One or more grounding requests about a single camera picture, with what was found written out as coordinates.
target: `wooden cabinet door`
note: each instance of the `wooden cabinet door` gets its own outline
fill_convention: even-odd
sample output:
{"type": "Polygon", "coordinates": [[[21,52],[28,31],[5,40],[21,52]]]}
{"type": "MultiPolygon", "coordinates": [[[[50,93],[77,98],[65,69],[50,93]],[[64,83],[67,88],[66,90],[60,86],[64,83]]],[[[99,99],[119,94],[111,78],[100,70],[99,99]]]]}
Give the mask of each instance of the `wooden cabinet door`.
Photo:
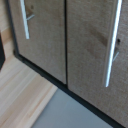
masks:
{"type": "Polygon", "coordinates": [[[26,39],[21,0],[9,0],[19,52],[66,83],[64,0],[25,0],[29,39],[26,39]]]}
{"type": "Polygon", "coordinates": [[[119,55],[102,85],[113,0],[68,0],[68,87],[128,127],[128,2],[123,1],[119,55]]]}

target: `silver handle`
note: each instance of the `silver handle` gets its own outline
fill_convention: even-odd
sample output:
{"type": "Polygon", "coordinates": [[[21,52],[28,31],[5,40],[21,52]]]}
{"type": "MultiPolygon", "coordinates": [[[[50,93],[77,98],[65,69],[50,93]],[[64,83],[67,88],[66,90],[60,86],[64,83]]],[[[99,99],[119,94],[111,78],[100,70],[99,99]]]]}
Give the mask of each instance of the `silver handle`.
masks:
{"type": "Polygon", "coordinates": [[[27,16],[27,20],[32,19],[34,16],[35,16],[35,15],[34,15],[33,13],[32,13],[32,14],[29,14],[29,15],[27,16]]]}
{"type": "Polygon", "coordinates": [[[121,7],[122,7],[122,0],[114,0],[112,20],[110,26],[111,28],[109,33],[108,47],[107,47],[104,74],[103,74],[103,86],[105,87],[109,86],[121,7]]]}
{"type": "Polygon", "coordinates": [[[23,16],[23,23],[24,23],[24,30],[25,30],[26,39],[29,39],[30,37],[29,37],[29,30],[28,30],[27,20],[30,20],[33,17],[33,14],[31,16],[27,17],[24,0],[20,0],[20,4],[21,4],[21,10],[22,10],[22,16],[23,16]]]}

